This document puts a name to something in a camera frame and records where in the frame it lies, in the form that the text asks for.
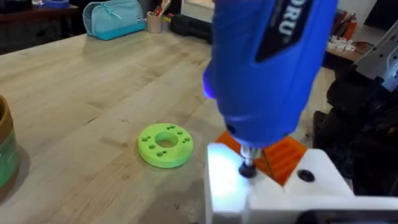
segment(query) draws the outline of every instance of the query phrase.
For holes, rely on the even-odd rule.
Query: butcher block tabletop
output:
[[[199,39],[139,32],[111,41],[81,35],[0,56],[0,94],[21,155],[0,223],[203,223],[206,146],[225,130],[202,93],[210,51]],[[327,108],[333,72],[320,73],[298,140],[312,110]],[[159,169],[140,158],[136,139],[154,123],[192,135],[186,164]]]

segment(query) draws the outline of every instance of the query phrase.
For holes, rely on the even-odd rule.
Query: teal pencil case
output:
[[[87,34],[111,40],[145,29],[141,5],[137,0],[91,2],[83,10]]]

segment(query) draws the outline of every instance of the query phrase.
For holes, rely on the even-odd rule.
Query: wooden bowl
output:
[[[19,170],[19,156],[14,134],[14,125],[6,99],[0,95],[0,162],[6,162],[7,168],[0,170],[0,200],[4,199],[14,186]]]

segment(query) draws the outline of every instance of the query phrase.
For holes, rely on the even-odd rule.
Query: green 3d printed part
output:
[[[185,129],[175,124],[154,124],[138,137],[140,156],[149,164],[172,168],[186,163],[192,155],[193,139]]]

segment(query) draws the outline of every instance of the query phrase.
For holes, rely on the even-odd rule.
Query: pen holder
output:
[[[152,12],[147,13],[147,31],[153,34],[162,32],[163,16],[155,16]]]

